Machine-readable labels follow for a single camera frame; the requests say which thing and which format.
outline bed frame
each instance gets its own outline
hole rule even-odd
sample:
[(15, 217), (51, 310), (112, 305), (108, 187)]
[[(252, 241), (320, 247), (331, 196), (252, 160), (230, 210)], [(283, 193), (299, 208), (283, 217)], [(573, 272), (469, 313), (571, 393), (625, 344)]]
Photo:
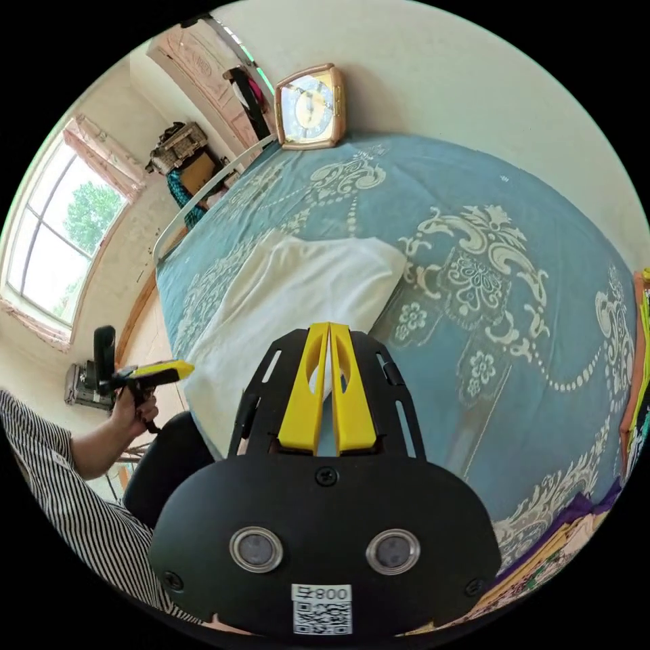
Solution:
[(237, 171), (237, 166), (241, 164), (247, 156), (256, 153), (257, 151), (264, 149), (266, 145), (271, 144), (276, 141), (278, 136), (273, 133), (268, 135), (263, 140), (256, 142), (252, 147), (246, 149), (243, 154), (237, 156), (231, 163), (229, 162), (222, 170), (215, 174), (210, 180), (203, 185), (203, 187), (190, 199), (190, 201), (185, 205), (185, 207), (173, 218), (172, 222), (162, 231), (158, 241), (154, 245), (153, 256), (154, 256), (154, 268), (158, 265), (158, 262), (165, 259), (165, 257), (171, 253), (175, 246), (171, 246), (169, 250), (163, 251), (165, 249), (165, 244), (170, 237), (174, 235), (175, 232), (180, 230), (184, 223), (185, 217), (194, 209), (194, 207), (203, 199), (203, 197), (210, 192), (216, 185), (218, 185), (226, 176)]

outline bed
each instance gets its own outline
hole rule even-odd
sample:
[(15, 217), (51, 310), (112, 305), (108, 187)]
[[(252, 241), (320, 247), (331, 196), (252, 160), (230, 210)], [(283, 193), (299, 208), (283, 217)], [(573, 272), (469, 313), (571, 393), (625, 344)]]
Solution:
[[(371, 333), (409, 386), (429, 461), (487, 507), (502, 566), (578, 492), (604, 497), (620, 473), (636, 306), (630, 271), (591, 221), (525, 171), (448, 142), (358, 134), (289, 152), (267, 140), (176, 248), (156, 245), (174, 354), (270, 230), (376, 236), (408, 264)], [(330, 416), (326, 404), (323, 454)]]

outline green foliage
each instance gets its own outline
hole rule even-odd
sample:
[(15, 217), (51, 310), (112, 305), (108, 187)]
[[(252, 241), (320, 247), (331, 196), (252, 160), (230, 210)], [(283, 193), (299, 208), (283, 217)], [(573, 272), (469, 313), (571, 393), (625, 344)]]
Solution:
[(122, 207), (122, 197), (111, 187), (93, 185), (91, 181), (79, 186), (68, 205), (63, 226), (70, 241), (92, 255), (108, 227)]
[(66, 316), (69, 316), (72, 318), (72, 314), (66, 314), (66, 310), (68, 306), (70, 305), (70, 300), (76, 295), (77, 289), (79, 289), (79, 285), (81, 285), (81, 282), (83, 281), (83, 277), (79, 278), (75, 282), (72, 282), (66, 287), (66, 290), (64, 291), (64, 294), (61, 296), (59, 299), (58, 303), (52, 310), (52, 313), (54, 316), (57, 316), (61, 318), (62, 320), (67, 320)]

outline white towel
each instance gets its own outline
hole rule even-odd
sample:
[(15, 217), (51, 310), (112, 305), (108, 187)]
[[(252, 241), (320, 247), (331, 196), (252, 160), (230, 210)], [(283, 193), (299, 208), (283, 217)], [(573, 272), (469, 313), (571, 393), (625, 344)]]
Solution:
[[(269, 346), (316, 322), (369, 332), (404, 272), (396, 248), (371, 239), (304, 242), (271, 231), (244, 262), (188, 358), (183, 389), (224, 456), (237, 407)], [(331, 390), (330, 373), (325, 390)]]

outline purple fabric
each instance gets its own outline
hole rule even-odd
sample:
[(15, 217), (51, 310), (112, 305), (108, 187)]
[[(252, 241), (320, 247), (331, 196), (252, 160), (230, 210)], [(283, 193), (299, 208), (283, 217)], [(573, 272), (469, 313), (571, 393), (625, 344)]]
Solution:
[(492, 586), (499, 584), (505, 580), (505, 578), (519, 569), (522, 564), (528, 562), (528, 560), (530, 560), (530, 558), (533, 557), (566, 523), (573, 523), (576, 519), (580, 519), (581, 517), (585, 517), (587, 515), (597, 516), (601, 515), (604, 512), (607, 512), (614, 505), (614, 502), (616, 501), (616, 498), (618, 497), (620, 491), (621, 483), (620, 479), (617, 477), (612, 486), (607, 491), (607, 494), (605, 494), (603, 500), (595, 505), (588, 497), (583, 495), (583, 493), (578, 492), (578, 494), (573, 497), (573, 500), (569, 503), (569, 505), (566, 506), (563, 510), (560, 510), (551, 525), (534, 544), (534, 546), (531, 546), (531, 548), (526, 553), (524, 553), (524, 555), (522, 555), (516, 562), (513, 562), (504, 571), (499, 573), (496, 581)]

